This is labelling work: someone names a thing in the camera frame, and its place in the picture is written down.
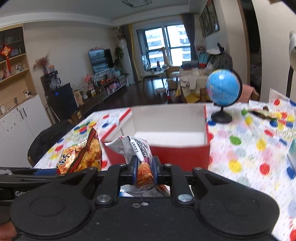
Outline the white orange chip bag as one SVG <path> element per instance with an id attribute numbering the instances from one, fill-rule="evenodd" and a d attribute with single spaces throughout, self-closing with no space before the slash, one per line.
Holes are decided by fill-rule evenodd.
<path id="1" fill-rule="evenodd" d="M 133 156 L 138 158 L 137 165 L 137 186 L 151 186 L 154 177 L 151 171 L 152 152 L 146 140 L 141 138 L 123 136 L 118 137 L 112 142 L 106 143 L 112 151 L 125 157 L 129 164 Z"/>

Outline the red cardboard box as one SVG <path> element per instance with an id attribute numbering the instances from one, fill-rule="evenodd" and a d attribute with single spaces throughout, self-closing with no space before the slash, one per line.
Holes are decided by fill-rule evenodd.
<path id="1" fill-rule="evenodd" d="M 203 104 L 143 105 L 123 110 L 118 122 L 100 138 L 110 165 L 125 161 L 107 146 L 123 136 L 146 140 L 162 164 L 178 165 L 184 171 L 209 166 L 210 135 Z"/>

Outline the blue desk globe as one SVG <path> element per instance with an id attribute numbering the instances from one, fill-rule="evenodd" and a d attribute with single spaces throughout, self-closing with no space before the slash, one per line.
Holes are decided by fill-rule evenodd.
<path id="1" fill-rule="evenodd" d="M 220 110 L 211 114 L 211 119 L 217 123 L 227 124 L 232 116 L 224 111 L 225 107 L 235 104 L 241 97 L 243 84 L 240 76 L 234 70 L 214 70 L 207 79 L 208 97 L 219 106 Z"/>

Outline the white desk lamp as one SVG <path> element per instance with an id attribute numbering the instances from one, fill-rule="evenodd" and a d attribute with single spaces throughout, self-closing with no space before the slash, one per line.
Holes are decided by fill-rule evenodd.
<path id="1" fill-rule="evenodd" d="M 288 71 L 288 78 L 287 78 L 287 90 L 286 90 L 286 97 L 290 97 L 291 90 L 292 90 L 292 78 L 293 73 L 295 71 L 295 46 L 296 46 L 296 36 L 295 31 L 290 32 L 290 41 L 289 41 L 289 59 L 290 59 L 290 68 Z"/>

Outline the tissue pack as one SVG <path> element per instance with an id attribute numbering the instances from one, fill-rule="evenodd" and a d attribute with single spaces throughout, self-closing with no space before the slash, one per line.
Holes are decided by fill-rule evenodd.
<path id="1" fill-rule="evenodd" d="M 292 166 L 292 169 L 296 171 L 296 139 L 294 138 L 290 144 L 290 148 L 287 154 L 287 158 Z"/>

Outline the wall television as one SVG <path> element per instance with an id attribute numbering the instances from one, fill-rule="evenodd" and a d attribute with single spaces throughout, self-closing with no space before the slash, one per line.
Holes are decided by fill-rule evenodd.
<path id="1" fill-rule="evenodd" d="M 99 74 L 114 68 L 110 49 L 97 49 L 88 52 L 93 73 Z"/>

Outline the long tv console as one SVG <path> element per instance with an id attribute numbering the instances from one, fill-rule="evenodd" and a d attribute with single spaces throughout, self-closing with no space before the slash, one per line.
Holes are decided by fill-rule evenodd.
<path id="1" fill-rule="evenodd" d="M 88 99 L 83 101 L 82 105 L 78 106 L 78 111 L 84 115 L 87 112 L 91 111 L 95 106 L 104 102 L 108 97 L 112 94 L 116 93 L 118 90 L 126 87 L 127 85 L 127 77 L 125 75 L 121 75 L 117 78 L 112 78 L 109 82 L 100 85 L 99 88 L 95 88 L 96 94 L 93 95 L 90 92 L 86 94 Z"/>

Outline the balloon pattern tablecloth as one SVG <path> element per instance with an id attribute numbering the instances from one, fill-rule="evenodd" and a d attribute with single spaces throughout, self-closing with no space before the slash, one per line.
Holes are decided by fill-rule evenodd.
<path id="1" fill-rule="evenodd" d="M 218 111 L 212 103 L 206 107 L 206 123 L 210 135 L 208 170 L 271 196 L 280 208 L 273 229 L 278 240 L 295 240 L 295 171 L 287 158 L 295 138 L 295 103 L 281 93 L 270 90 L 269 102 L 250 101 L 225 108 L 232 116 L 228 124 L 211 119 Z M 250 108 L 266 109 L 277 120 L 268 121 L 248 112 Z M 62 151 L 83 142 L 94 128 L 100 138 L 119 120 L 128 108 L 97 111 L 56 142 L 37 162 L 38 169 L 56 168 Z M 102 169 L 110 167 L 104 146 Z"/>

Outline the dark snack wrapper far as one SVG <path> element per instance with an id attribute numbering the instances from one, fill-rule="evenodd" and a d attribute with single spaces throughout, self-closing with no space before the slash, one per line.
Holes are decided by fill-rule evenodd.
<path id="1" fill-rule="evenodd" d="M 278 119 L 275 114 L 272 114 L 266 109 L 250 108 L 248 112 L 263 120 L 276 121 Z"/>

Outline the orange potato chip bag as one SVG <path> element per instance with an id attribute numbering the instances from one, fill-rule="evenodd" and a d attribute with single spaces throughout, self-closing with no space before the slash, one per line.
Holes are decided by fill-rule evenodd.
<path id="1" fill-rule="evenodd" d="M 90 167 L 98 171 L 102 168 L 102 148 L 94 128 L 83 142 L 65 148 L 56 166 L 58 174 L 75 173 Z"/>

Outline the white wooden cabinet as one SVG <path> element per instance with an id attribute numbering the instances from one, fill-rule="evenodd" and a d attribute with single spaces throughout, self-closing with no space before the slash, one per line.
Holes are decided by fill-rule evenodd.
<path id="1" fill-rule="evenodd" d="M 34 139 L 51 122 L 36 95 L 1 117 L 1 166 L 28 167 L 27 154 Z"/>

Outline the black chair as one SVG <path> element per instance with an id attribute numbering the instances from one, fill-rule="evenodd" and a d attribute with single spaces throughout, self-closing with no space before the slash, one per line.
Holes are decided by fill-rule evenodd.
<path id="1" fill-rule="evenodd" d="M 31 166 L 35 166 L 44 154 L 72 128 L 74 128 L 72 123 L 62 120 L 40 132 L 28 150 L 27 156 Z"/>

